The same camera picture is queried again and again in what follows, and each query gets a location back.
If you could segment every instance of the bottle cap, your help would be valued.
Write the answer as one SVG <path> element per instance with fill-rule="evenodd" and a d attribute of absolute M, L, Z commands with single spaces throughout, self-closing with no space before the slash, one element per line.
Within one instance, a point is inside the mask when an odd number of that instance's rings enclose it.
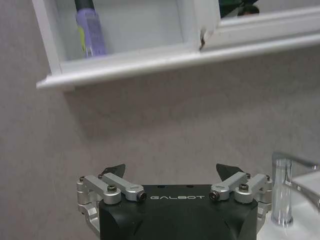
<path fill-rule="evenodd" d="M 95 9 L 95 5 L 93 0 L 74 0 L 76 11 L 80 11 L 81 9 Z"/>

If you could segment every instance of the gray wall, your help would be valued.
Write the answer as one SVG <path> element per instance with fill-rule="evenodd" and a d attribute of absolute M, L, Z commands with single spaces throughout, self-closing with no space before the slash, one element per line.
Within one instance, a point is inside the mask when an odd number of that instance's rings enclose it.
<path fill-rule="evenodd" d="M 49 71 L 30 3 L 0 4 L 0 239 L 95 239 L 81 175 L 127 164 L 141 184 L 209 184 L 216 163 L 271 170 L 272 151 L 320 157 L 320 48 L 79 88 Z"/>

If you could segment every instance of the white wall cabinet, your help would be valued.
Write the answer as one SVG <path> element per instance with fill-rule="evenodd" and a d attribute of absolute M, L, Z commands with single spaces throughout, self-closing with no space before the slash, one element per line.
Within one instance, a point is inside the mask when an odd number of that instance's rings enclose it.
<path fill-rule="evenodd" d="M 95 0 L 108 55 L 83 58 L 74 0 L 32 1 L 51 69 L 39 89 L 320 43 L 320 3 L 221 20 L 219 0 Z"/>

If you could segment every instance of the chrome faucet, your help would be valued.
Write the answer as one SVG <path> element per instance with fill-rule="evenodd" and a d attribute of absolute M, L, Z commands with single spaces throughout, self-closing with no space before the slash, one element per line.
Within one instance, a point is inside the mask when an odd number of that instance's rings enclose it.
<path fill-rule="evenodd" d="M 320 164 L 282 152 L 272 154 L 272 214 L 274 224 L 288 227 L 293 224 L 291 211 L 291 189 L 300 192 L 320 211 L 320 194 L 292 180 L 292 162 L 312 171 L 320 170 Z"/>

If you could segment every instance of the hex screw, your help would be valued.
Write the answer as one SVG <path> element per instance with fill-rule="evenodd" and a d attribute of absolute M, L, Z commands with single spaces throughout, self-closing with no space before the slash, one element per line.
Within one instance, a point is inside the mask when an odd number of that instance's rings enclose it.
<path fill-rule="evenodd" d="M 136 196 L 136 200 L 137 200 L 138 203 L 141 203 L 141 202 L 145 201 L 146 199 L 147 199 L 147 194 L 144 191 L 140 192 Z"/>
<path fill-rule="evenodd" d="M 213 202 L 217 202 L 220 199 L 220 194 L 217 191 L 212 191 L 209 193 L 209 199 Z"/>
<path fill-rule="evenodd" d="M 244 183 L 241 183 L 239 185 L 239 190 L 241 192 L 248 192 L 249 191 L 249 185 L 248 184 L 244 184 Z"/>
<path fill-rule="evenodd" d="M 108 185 L 108 187 L 107 187 L 107 191 L 109 192 L 109 193 L 114 193 L 114 192 L 116 192 L 117 191 L 117 186 L 116 185 Z"/>

